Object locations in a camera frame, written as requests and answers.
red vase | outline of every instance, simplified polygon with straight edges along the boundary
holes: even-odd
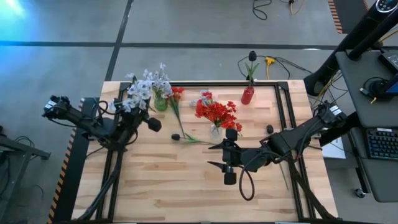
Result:
[[[246,87],[242,95],[242,104],[248,105],[254,95],[254,88],[252,86]]]

white paper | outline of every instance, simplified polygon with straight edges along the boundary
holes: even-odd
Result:
[[[345,159],[346,154],[342,149],[344,149],[343,141],[338,138],[322,147],[322,155],[326,158]]]

green vase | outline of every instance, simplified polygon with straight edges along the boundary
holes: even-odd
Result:
[[[165,111],[167,109],[167,100],[161,97],[155,97],[154,105],[158,111]]]

computer desk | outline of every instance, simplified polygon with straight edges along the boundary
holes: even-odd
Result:
[[[398,202],[398,162],[380,159],[367,159],[364,128],[398,127],[398,97],[391,101],[376,101],[359,92],[363,83],[371,77],[390,79],[391,72],[378,61],[379,52],[366,52],[357,61],[350,60],[346,52],[336,53],[336,58],[345,79],[356,112],[348,115],[346,124],[322,135],[321,145],[348,134],[358,168],[361,187],[365,193],[373,193],[378,202]]]

floor tile line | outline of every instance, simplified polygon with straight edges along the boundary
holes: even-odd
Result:
[[[116,66],[116,61],[118,59],[118,55],[119,55],[119,51],[120,51],[120,46],[121,46],[121,43],[122,43],[122,40],[123,40],[124,32],[126,31],[127,21],[129,20],[132,2],[133,2],[133,0],[128,0],[126,9],[124,10],[124,15],[123,15],[123,18],[122,18],[122,23],[120,24],[118,37],[116,38],[116,43],[115,43],[115,46],[113,48],[111,60],[109,61],[109,66],[108,66],[108,69],[106,71],[105,81],[111,81],[112,80],[113,71],[114,71],[114,68]]]

